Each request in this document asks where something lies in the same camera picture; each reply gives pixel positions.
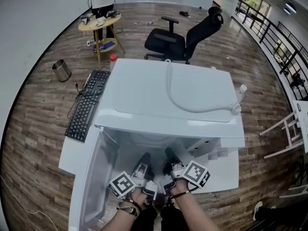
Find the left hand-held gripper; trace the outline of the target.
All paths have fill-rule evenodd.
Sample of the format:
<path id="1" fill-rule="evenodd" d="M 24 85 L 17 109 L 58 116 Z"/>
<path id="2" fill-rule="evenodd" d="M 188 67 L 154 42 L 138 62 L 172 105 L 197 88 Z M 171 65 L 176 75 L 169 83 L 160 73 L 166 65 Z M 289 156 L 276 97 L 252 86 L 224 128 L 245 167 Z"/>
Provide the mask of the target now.
<path id="1" fill-rule="evenodd" d="M 145 153 L 131 175 L 123 171 L 109 181 L 108 189 L 115 197 L 122 198 L 135 188 L 140 188 L 148 196 L 149 200 L 155 200 L 158 186 L 154 183 L 155 174 L 150 164 L 151 155 Z"/>

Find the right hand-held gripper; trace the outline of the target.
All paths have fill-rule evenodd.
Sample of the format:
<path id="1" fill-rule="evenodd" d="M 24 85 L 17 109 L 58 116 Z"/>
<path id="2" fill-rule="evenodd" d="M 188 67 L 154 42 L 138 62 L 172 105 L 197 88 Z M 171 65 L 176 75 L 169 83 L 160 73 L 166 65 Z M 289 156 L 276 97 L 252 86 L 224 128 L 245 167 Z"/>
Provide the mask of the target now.
<path id="1" fill-rule="evenodd" d="M 197 189 L 202 189 L 210 177 L 208 169 L 195 162 L 191 161 L 187 166 L 184 166 L 177 155 L 171 148 L 165 149 L 167 161 L 163 165 L 163 178 L 160 180 L 160 186 L 163 194 L 167 194 L 176 185 L 178 180 L 187 180 L 193 185 L 189 192 Z"/>

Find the person's right hand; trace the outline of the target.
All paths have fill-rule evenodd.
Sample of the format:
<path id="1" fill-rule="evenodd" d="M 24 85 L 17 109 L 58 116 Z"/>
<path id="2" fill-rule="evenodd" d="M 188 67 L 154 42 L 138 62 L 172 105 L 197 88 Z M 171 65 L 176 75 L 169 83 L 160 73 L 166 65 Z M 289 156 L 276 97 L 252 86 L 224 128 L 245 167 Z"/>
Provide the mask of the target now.
<path id="1" fill-rule="evenodd" d="M 188 182 L 186 180 L 176 181 L 175 187 L 169 191 L 170 197 L 176 199 L 177 201 L 183 200 L 194 200 L 194 197 L 191 193 L 185 193 L 188 191 Z"/>

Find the person's left hand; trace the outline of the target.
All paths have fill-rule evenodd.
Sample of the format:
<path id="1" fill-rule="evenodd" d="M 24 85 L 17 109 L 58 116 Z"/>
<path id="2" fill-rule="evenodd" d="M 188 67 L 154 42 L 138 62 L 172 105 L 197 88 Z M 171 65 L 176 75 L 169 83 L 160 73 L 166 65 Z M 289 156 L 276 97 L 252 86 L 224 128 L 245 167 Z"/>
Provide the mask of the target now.
<path id="1" fill-rule="evenodd" d="M 138 210 L 144 210 L 147 208 L 154 208 L 152 201 L 147 199 L 147 195 L 139 188 L 136 188 L 131 194 L 130 199 L 133 203 L 130 203 L 132 207 L 137 208 Z"/>

